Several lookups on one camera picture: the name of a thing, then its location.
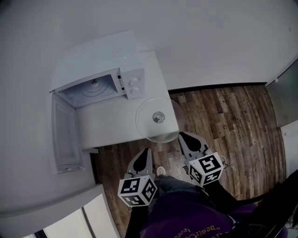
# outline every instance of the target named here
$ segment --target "open microwave door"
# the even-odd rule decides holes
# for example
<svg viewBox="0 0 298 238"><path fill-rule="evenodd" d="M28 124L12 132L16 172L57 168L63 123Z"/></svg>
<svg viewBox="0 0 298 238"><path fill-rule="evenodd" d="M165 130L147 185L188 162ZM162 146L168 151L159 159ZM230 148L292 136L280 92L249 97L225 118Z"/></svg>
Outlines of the open microwave door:
<svg viewBox="0 0 298 238"><path fill-rule="evenodd" d="M84 169L75 109L54 93L48 98L50 164L54 174Z"/></svg>

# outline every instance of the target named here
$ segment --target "white microwave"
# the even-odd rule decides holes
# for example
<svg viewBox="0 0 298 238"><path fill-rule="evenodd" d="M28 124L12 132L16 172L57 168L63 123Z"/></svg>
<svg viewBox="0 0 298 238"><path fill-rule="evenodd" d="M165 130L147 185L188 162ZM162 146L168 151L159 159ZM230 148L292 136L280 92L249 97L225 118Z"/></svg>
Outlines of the white microwave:
<svg viewBox="0 0 298 238"><path fill-rule="evenodd" d="M84 169L76 109L126 95L144 95L144 68L132 31L76 46L58 63L47 98L52 172Z"/></svg>

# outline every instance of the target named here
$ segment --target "cable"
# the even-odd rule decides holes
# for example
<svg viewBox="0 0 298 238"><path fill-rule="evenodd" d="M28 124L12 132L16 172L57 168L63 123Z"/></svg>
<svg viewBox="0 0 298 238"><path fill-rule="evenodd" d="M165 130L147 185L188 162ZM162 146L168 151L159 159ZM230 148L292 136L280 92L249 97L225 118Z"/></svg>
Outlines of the cable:
<svg viewBox="0 0 298 238"><path fill-rule="evenodd" d="M219 157L223 157L224 158L224 162L223 162L223 165L225 166L223 169L226 169L227 167L229 167L229 165L228 164L226 164L226 159L225 159L225 156L223 156L223 155L220 155Z"/></svg>

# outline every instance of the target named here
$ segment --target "shoe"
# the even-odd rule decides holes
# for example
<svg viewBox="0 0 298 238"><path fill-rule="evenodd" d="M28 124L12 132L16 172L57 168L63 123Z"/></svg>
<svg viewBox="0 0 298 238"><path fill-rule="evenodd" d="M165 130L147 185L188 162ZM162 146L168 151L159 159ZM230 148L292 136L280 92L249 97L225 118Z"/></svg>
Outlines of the shoe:
<svg viewBox="0 0 298 238"><path fill-rule="evenodd" d="M159 175L166 176L167 175L166 169L164 167L162 167L162 166L158 166L157 167L157 170L156 170L156 174L157 174L157 176L159 176Z"/></svg>

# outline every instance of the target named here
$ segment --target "white table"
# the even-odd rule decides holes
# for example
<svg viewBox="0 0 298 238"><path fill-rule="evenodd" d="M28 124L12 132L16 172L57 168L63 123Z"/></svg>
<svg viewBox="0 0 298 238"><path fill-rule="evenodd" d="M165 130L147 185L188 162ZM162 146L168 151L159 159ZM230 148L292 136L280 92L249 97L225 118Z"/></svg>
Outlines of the white table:
<svg viewBox="0 0 298 238"><path fill-rule="evenodd" d="M138 107L149 98L169 98L169 93L155 52L143 52L141 56L145 68L143 97L128 100L120 96L77 109L82 149L144 138L135 123Z"/></svg>

